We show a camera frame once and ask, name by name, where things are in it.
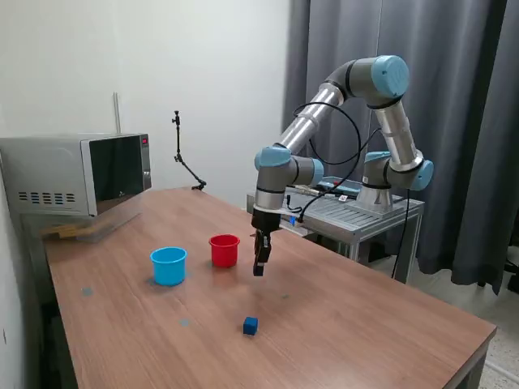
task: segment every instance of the power cord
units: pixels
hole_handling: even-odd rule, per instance
[[[176,124],[177,126],[177,155],[175,156],[175,162],[180,162],[184,168],[187,169],[189,173],[191,173],[191,176],[195,178],[196,181],[198,181],[198,185],[192,186],[192,190],[203,190],[204,186],[206,186],[208,183],[202,179],[200,179],[195,172],[193,172],[191,169],[189,169],[189,166],[187,166],[186,162],[184,162],[184,159],[182,158],[182,155],[180,154],[180,112],[175,111],[175,118],[171,119],[171,122],[173,124]]]
[[[326,105],[327,107],[330,107],[330,108],[335,109],[336,111],[339,111],[340,113],[342,113],[342,115],[344,115],[351,122],[351,124],[353,125],[353,127],[355,129],[355,133],[357,135],[357,153],[352,158],[355,158],[355,157],[357,157],[357,158],[355,160],[355,163],[354,163],[352,169],[348,172],[348,174],[346,174],[346,176],[344,178],[342,178],[337,184],[335,184],[334,186],[332,186],[331,188],[329,188],[325,192],[321,192],[320,194],[318,194],[312,200],[310,200],[308,203],[305,204],[305,206],[302,208],[301,212],[299,213],[299,218],[298,218],[298,222],[299,223],[302,223],[303,217],[305,216],[305,211],[308,209],[308,207],[310,207],[315,201],[317,201],[318,199],[322,198],[326,194],[328,194],[328,193],[334,191],[335,189],[337,189],[339,186],[341,186],[344,183],[344,181],[346,181],[351,176],[351,174],[357,168],[358,161],[360,160],[360,153],[362,151],[362,145],[361,145],[361,139],[360,139],[360,131],[358,130],[357,124],[355,123],[355,121],[344,110],[340,109],[336,105],[325,103],[323,101],[311,101],[310,103],[305,103],[305,104],[302,104],[299,107],[297,107],[294,110],[294,116],[295,117],[298,116],[298,113],[301,111],[301,109],[307,107],[308,105]]]
[[[410,199],[410,190],[408,189],[407,190],[407,206],[405,207],[404,229],[402,230],[402,236],[400,237],[400,243],[398,244],[397,258],[395,259],[395,264],[392,266],[391,278],[395,278],[395,273],[397,272],[398,259],[400,258],[400,250],[402,249],[402,244],[404,242],[405,228],[407,227],[407,218],[409,216],[409,199]]]
[[[364,142],[362,144],[362,146],[360,147],[361,151],[364,150],[364,148],[366,148],[367,144],[371,141],[371,138],[373,138],[373,135],[375,135],[377,133],[377,131],[380,131],[382,130],[380,127],[378,128],[375,128],[375,130],[371,133],[371,135],[366,139],[366,142]],[[355,158],[355,156],[357,155],[356,153],[353,154],[350,158],[348,158],[347,160],[343,160],[342,162],[328,162],[327,160],[325,160],[324,158],[322,158],[318,153],[317,153],[317,150],[315,150],[314,148],[314,144],[313,142],[311,141],[310,139],[310,147],[311,147],[311,150],[314,152],[315,156],[317,158],[319,158],[319,160],[323,163],[325,163],[326,165],[342,165],[342,164],[345,164],[346,162],[350,162],[353,158]]]

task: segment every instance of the metal stand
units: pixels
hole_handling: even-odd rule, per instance
[[[287,189],[286,194],[290,195],[292,207],[304,206],[313,197],[291,188]],[[341,242],[339,248],[341,254],[366,265],[369,256],[369,240],[405,221],[406,202],[400,201],[398,196],[393,196],[393,202],[392,211],[387,215],[379,216],[356,208],[351,204],[352,202],[318,199],[307,209],[304,222],[298,226]],[[252,213],[253,205],[254,195],[248,194],[249,213]],[[423,202],[411,199],[407,228],[395,274],[395,279],[402,283],[407,282],[412,270],[422,214]]]

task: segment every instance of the small blue block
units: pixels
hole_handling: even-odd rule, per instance
[[[258,331],[258,319],[246,317],[243,322],[243,333],[245,335],[254,335]]]

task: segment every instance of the table leg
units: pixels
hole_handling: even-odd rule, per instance
[[[474,365],[470,372],[463,378],[463,381],[457,386],[457,389],[478,389],[481,373],[485,366],[485,358],[487,354],[483,355],[481,359]]]
[[[358,262],[358,255],[360,253],[360,242],[355,242],[350,244],[350,252],[348,253],[348,258],[352,261]]]
[[[405,228],[404,240],[398,257],[397,269],[395,271],[395,280],[407,283],[411,271],[413,270],[414,257],[416,256],[416,248],[418,245],[418,235],[420,234],[420,224],[422,223],[422,215],[417,215],[407,220]]]

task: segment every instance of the wooden table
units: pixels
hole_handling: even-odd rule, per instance
[[[490,323],[284,230],[256,278],[251,217],[208,194],[142,207],[97,244],[45,244],[80,389],[477,387]],[[211,266],[218,233],[241,239],[234,268]],[[162,246],[189,253],[177,287],[150,278]]]

